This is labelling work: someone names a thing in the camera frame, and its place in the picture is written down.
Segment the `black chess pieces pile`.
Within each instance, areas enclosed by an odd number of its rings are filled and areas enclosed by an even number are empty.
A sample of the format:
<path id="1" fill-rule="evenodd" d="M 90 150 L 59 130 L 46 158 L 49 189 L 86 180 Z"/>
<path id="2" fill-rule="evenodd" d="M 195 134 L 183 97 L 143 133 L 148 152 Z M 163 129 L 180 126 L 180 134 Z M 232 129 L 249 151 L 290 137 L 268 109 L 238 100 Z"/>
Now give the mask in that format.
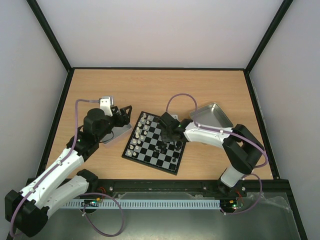
<path id="1" fill-rule="evenodd" d="M 169 149 L 169 145 L 170 145 L 169 142 L 158 141 L 156 146 L 153 149 L 152 156 L 155 158 L 158 158 L 160 154 L 166 155 Z"/>

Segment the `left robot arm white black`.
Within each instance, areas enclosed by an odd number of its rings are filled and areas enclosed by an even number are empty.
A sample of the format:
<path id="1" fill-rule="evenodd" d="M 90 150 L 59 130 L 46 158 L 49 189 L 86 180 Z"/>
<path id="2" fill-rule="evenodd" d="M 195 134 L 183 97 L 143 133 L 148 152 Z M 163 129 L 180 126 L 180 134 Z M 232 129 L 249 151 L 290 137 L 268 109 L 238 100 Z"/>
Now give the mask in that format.
<path id="1" fill-rule="evenodd" d="M 33 237 L 64 204 L 79 196 L 106 197 L 98 189 L 98 177 L 89 170 L 80 170 L 70 181 L 67 176 L 85 163 L 99 148 L 103 138 L 114 128 L 130 124 L 132 106 L 92 108 L 60 156 L 41 175 L 20 191 L 11 190 L 4 199 L 5 218 L 10 222 L 10 235 L 15 229 Z"/>

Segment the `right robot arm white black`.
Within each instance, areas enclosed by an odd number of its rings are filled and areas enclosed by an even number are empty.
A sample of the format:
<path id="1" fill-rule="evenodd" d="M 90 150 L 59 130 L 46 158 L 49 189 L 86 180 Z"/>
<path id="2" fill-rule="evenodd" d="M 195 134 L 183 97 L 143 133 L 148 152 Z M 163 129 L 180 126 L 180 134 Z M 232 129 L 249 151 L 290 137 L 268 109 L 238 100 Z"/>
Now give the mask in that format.
<path id="1" fill-rule="evenodd" d="M 218 191 L 224 196 L 233 193 L 240 180 L 250 175 L 254 169 L 264 167 L 269 161 L 263 145 L 242 124 L 235 127 L 213 127 L 192 119 L 178 121 L 165 112 L 160 116 L 158 126 L 164 142 L 197 142 L 225 151 L 230 166 L 217 181 Z"/>

